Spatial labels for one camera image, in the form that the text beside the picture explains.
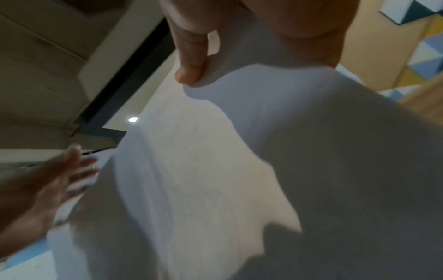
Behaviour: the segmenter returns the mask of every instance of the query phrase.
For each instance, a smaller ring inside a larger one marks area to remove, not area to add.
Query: hand
[[[237,0],[160,0],[181,67],[179,83],[192,84],[204,71],[207,34],[233,14]],[[359,0],[241,0],[293,53],[336,67]]]
[[[97,170],[84,169],[95,158],[81,158],[78,145],[64,154],[0,182],[0,257],[6,257],[46,236],[59,207],[85,188],[67,191]]]

